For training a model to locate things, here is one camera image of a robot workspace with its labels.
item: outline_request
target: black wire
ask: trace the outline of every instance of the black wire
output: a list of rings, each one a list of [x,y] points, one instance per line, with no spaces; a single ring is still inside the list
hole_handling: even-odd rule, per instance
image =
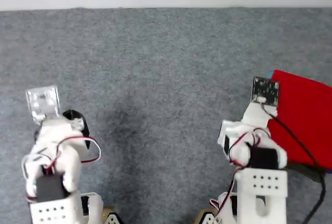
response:
[[[286,124],[284,124],[280,119],[278,119],[276,116],[270,114],[268,111],[266,111],[266,109],[264,108],[264,105],[261,104],[261,107],[263,109],[264,112],[266,112],[266,114],[268,114],[269,116],[271,116],[272,119],[274,119],[276,122],[278,122],[278,124],[280,124],[291,136],[292,138],[297,142],[297,144],[299,146],[301,146],[301,148],[307,153],[307,155],[310,157],[310,159],[312,160],[313,164],[316,167],[319,167],[315,157],[312,155],[312,153],[309,151],[309,149],[304,145],[304,143],[302,143],[298,137],[288,128],[288,126],[286,126]],[[316,213],[316,211],[318,210],[318,208],[322,205],[324,198],[325,198],[325,194],[326,194],[326,185],[325,185],[325,179],[322,175],[322,173],[317,172],[318,176],[320,178],[320,183],[322,186],[322,191],[320,194],[320,197],[318,199],[318,201],[316,202],[316,204],[314,205],[314,207],[312,208],[312,210],[309,212],[309,214],[306,216],[305,220],[302,222],[302,224],[307,224],[310,219],[312,218],[312,216]]]

